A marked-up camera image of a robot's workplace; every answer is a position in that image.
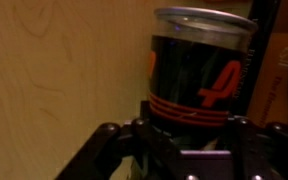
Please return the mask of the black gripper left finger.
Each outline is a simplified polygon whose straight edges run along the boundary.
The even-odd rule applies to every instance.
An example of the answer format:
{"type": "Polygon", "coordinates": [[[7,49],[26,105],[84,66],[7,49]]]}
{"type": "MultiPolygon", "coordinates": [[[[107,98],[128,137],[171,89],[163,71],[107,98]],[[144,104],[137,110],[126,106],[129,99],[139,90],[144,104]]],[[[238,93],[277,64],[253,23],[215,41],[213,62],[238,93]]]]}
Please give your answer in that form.
{"type": "Polygon", "coordinates": [[[147,119],[137,118],[123,126],[101,124],[55,180],[109,180],[124,157],[140,159],[145,154],[154,161],[154,176],[181,179],[176,168],[180,151],[147,119]]]}

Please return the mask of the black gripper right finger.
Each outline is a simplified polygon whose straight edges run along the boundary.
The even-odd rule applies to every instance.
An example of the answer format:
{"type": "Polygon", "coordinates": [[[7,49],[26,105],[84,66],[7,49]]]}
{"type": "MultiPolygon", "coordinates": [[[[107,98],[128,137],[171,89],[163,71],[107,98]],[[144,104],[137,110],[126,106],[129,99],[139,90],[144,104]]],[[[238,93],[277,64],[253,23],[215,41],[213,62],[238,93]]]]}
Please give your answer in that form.
{"type": "Polygon", "coordinates": [[[288,180],[288,125],[260,128],[243,116],[228,121],[237,180],[288,180]]]}

